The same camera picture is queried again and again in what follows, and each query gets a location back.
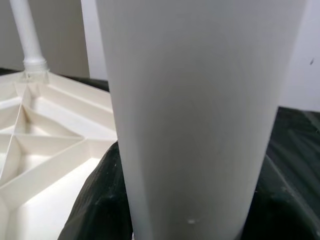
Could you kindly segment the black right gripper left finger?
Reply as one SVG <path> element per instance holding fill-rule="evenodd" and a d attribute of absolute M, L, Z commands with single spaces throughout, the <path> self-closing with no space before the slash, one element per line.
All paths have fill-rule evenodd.
<path fill-rule="evenodd" d="M 85 180 L 60 240 L 130 240 L 133 226 L 119 145 L 113 143 Z"/>

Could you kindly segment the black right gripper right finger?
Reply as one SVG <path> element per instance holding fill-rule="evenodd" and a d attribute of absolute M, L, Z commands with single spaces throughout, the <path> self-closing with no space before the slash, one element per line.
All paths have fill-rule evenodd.
<path fill-rule="evenodd" d="M 266 156 L 242 240 L 318 240 L 320 220 Z"/>

